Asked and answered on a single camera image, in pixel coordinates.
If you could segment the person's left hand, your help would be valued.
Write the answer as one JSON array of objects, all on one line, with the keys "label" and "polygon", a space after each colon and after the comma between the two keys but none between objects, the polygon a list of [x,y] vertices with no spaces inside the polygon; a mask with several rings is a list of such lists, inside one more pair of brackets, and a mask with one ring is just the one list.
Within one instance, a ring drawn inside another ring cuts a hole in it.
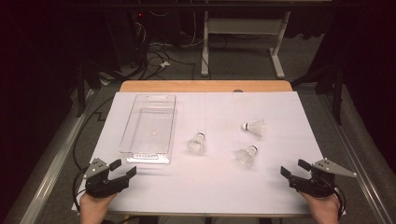
[{"label": "person's left hand", "polygon": [[102,224],[110,203],[117,196],[117,193],[105,198],[94,198],[84,193],[80,199],[80,224]]}]

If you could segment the clear plastic tray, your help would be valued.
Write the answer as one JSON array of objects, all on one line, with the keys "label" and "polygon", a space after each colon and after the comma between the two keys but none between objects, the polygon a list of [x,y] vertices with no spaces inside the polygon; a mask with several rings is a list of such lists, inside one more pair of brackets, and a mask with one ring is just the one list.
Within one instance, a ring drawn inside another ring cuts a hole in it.
[{"label": "clear plastic tray", "polygon": [[170,162],[176,99],[173,94],[136,95],[120,142],[128,162]]}]

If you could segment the white metal stand frame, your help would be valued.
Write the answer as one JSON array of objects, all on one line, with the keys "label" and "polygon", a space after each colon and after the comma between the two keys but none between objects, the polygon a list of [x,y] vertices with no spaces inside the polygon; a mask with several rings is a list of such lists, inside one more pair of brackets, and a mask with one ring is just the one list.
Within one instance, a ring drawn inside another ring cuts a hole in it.
[{"label": "white metal stand frame", "polygon": [[283,13],[281,19],[223,19],[211,18],[209,12],[204,14],[204,39],[201,60],[201,75],[209,76],[209,46],[210,34],[223,35],[276,35],[277,41],[273,48],[269,48],[269,54],[279,79],[284,79],[285,74],[278,58],[278,52],[283,41],[290,18],[290,12]]}]

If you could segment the white shuttlecock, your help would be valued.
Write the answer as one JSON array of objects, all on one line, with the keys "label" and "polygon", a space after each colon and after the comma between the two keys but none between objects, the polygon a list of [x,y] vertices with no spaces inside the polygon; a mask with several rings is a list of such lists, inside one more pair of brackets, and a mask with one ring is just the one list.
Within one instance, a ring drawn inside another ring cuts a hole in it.
[{"label": "white shuttlecock", "polygon": [[205,152],[205,134],[196,134],[187,144],[189,152],[202,154]]},{"label": "white shuttlecock", "polygon": [[235,158],[245,167],[250,167],[258,152],[258,148],[254,145],[241,148],[235,151]]},{"label": "white shuttlecock", "polygon": [[264,133],[265,123],[263,119],[254,122],[245,122],[241,125],[241,128],[244,131],[251,132],[259,137],[262,137]]}]

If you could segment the white table cover board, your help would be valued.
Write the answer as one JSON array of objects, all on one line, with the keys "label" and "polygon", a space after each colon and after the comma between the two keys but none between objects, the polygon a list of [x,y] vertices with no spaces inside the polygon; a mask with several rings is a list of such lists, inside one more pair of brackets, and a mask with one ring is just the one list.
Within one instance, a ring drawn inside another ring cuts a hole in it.
[{"label": "white table cover board", "polygon": [[[111,203],[112,213],[306,217],[306,201],[290,188],[280,167],[307,176],[299,159],[319,161],[322,154],[295,91],[178,93],[171,160],[140,164],[128,189]],[[244,131],[245,122],[264,120],[262,137]],[[187,144],[205,134],[205,152]],[[258,148],[250,167],[235,151]]]}]

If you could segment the black metal stand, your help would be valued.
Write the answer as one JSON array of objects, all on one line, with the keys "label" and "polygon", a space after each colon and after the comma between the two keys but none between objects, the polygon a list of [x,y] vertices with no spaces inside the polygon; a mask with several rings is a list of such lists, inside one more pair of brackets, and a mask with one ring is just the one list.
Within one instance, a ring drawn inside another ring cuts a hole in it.
[{"label": "black metal stand", "polygon": [[343,73],[340,67],[335,63],[323,65],[293,80],[291,86],[294,88],[303,83],[315,83],[318,94],[332,94],[332,116],[341,125]]},{"label": "black metal stand", "polygon": [[82,116],[86,107],[85,84],[92,90],[99,90],[102,86],[98,66],[94,61],[81,62],[77,66],[78,118]]}]

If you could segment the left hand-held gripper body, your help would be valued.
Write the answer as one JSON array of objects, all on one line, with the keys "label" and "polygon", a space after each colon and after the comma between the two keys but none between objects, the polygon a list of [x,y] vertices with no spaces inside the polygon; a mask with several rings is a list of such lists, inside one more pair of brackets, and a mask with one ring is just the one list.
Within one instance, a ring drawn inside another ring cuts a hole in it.
[{"label": "left hand-held gripper body", "polygon": [[129,187],[129,180],[125,179],[125,175],[112,180],[108,178],[111,172],[109,164],[99,158],[92,160],[84,174],[87,194],[94,198],[105,198]]}]

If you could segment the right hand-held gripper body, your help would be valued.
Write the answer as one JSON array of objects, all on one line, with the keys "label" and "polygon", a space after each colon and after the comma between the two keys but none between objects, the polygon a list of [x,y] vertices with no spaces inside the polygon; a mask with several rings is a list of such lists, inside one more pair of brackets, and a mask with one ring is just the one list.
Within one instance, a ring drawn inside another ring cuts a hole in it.
[{"label": "right hand-held gripper body", "polygon": [[324,158],[320,161],[310,163],[312,168],[309,179],[291,175],[290,187],[297,191],[309,194],[316,198],[326,198],[335,192],[335,176],[357,177],[355,172]]}]

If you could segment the grey metal rail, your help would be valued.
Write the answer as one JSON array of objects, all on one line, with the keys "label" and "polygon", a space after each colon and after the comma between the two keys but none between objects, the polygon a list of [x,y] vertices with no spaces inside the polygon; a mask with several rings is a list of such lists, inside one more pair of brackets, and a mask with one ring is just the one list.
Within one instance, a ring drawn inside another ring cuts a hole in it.
[{"label": "grey metal rail", "polygon": [[86,118],[86,110],[91,107],[97,93],[89,90],[84,97],[85,107],[78,116],[77,93],[71,96],[73,105],[57,130],[44,154],[21,192],[24,201],[21,220],[17,224],[35,224],[52,193],[67,156],[74,144],[79,129]]},{"label": "grey metal rail", "polygon": [[396,174],[376,147],[351,98],[347,94],[342,100],[340,124],[332,114],[330,97],[318,98],[341,139],[346,160],[358,174],[358,183],[376,222],[396,224]]}]

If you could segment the person's right hand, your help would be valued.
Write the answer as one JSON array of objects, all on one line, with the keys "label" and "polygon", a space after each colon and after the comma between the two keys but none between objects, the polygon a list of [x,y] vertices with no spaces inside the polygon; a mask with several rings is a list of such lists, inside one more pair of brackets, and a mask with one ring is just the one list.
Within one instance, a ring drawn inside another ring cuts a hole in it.
[{"label": "person's right hand", "polygon": [[339,201],[335,195],[326,198],[316,198],[301,192],[307,201],[312,218],[317,224],[338,224]]}]

